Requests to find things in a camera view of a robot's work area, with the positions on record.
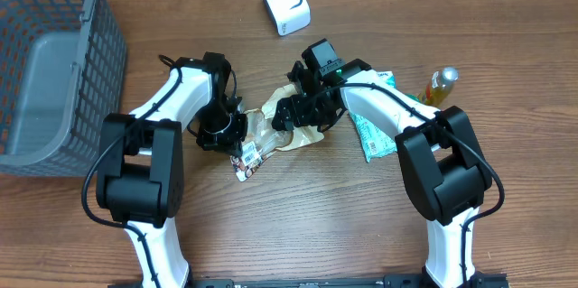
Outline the beige brown snack bag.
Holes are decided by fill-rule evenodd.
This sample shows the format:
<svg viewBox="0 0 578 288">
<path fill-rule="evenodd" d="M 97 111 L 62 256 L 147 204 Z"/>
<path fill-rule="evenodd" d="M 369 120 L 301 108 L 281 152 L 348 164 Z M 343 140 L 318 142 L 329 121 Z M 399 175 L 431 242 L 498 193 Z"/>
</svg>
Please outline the beige brown snack bag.
<svg viewBox="0 0 578 288">
<path fill-rule="evenodd" d="M 249 179 L 274 153 L 315 144 L 324 138 L 324 134 L 318 132 L 315 126 L 298 127 L 291 131 L 276 131 L 272 127 L 278 100 L 296 93 L 294 85 L 283 86 L 276 89 L 260 108 L 244 111 L 247 116 L 247 135 L 242 142 L 242 155 L 230 157 L 239 181 Z"/>
</svg>

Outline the green lidded white jar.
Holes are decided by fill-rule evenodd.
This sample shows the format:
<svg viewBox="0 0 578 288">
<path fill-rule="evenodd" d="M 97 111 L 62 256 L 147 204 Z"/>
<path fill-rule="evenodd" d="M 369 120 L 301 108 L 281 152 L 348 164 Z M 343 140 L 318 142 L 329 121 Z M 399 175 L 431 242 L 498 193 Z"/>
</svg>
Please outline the green lidded white jar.
<svg viewBox="0 0 578 288">
<path fill-rule="evenodd" d="M 406 94 L 409 98 L 415 100 L 415 101 L 419 101 L 419 98 L 414 96 L 414 95 L 410 95 L 410 94 Z"/>
</svg>

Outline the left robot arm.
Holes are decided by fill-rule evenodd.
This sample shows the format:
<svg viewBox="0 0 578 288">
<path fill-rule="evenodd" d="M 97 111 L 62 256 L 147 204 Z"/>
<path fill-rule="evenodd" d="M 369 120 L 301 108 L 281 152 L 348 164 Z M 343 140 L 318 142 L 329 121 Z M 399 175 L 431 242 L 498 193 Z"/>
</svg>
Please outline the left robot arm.
<svg viewBox="0 0 578 288">
<path fill-rule="evenodd" d="M 202 150 L 239 157 L 247 117 L 238 109 L 240 97 L 225 92 L 235 74 L 223 54 L 159 59 L 170 71 L 166 83 L 131 113 L 110 113 L 102 122 L 99 155 L 87 178 L 97 182 L 97 203 L 111 218 L 87 215 L 128 234 L 143 273 L 137 286 L 191 287 L 176 228 L 184 189 L 182 135 L 198 122 L 193 135 Z"/>
</svg>

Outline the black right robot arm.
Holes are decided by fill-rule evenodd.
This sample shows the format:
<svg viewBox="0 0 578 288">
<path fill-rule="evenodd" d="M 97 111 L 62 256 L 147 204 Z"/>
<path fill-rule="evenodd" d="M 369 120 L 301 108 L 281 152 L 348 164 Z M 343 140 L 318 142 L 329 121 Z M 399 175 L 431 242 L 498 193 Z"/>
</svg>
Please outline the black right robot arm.
<svg viewBox="0 0 578 288">
<path fill-rule="evenodd" d="M 346 112 L 365 117 L 395 141 L 406 194 L 427 221 L 424 279 L 436 287 L 480 285 L 472 230 L 492 179 L 466 114 L 411 99 L 365 61 L 339 58 L 327 40 L 310 45 L 287 78 L 297 92 L 278 101 L 272 127 L 324 132 Z"/>
</svg>

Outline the teal tissue pack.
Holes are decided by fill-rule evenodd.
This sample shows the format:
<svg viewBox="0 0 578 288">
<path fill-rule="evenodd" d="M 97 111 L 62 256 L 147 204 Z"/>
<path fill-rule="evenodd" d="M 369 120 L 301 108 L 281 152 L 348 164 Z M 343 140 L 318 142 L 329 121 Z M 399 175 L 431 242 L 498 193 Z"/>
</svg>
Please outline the teal tissue pack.
<svg viewBox="0 0 578 288">
<path fill-rule="evenodd" d="M 392 71 L 378 71 L 377 75 L 388 84 L 388 86 L 396 87 L 396 78 Z"/>
</svg>

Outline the yellow dish soap bottle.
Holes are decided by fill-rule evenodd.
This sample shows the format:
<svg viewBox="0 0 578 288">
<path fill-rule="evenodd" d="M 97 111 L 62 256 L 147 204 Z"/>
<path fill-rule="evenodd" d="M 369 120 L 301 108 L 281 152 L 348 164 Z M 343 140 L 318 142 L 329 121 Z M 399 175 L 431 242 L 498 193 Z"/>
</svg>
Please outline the yellow dish soap bottle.
<svg viewBox="0 0 578 288">
<path fill-rule="evenodd" d="M 425 89 L 417 96 L 418 100 L 427 106 L 439 107 L 450 95 L 459 79 L 459 71 L 454 67 L 445 67 L 436 71 Z"/>
</svg>

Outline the teal wipes packet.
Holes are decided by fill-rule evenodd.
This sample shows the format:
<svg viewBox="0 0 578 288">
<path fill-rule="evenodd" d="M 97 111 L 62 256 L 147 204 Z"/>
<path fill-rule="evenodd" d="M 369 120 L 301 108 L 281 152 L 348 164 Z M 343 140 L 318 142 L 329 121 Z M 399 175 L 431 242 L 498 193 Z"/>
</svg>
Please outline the teal wipes packet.
<svg viewBox="0 0 578 288">
<path fill-rule="evenodd" d="M 396 152 L 395 141 L 363 116 L 350 113 L 367 163 Z"/>
</svg>

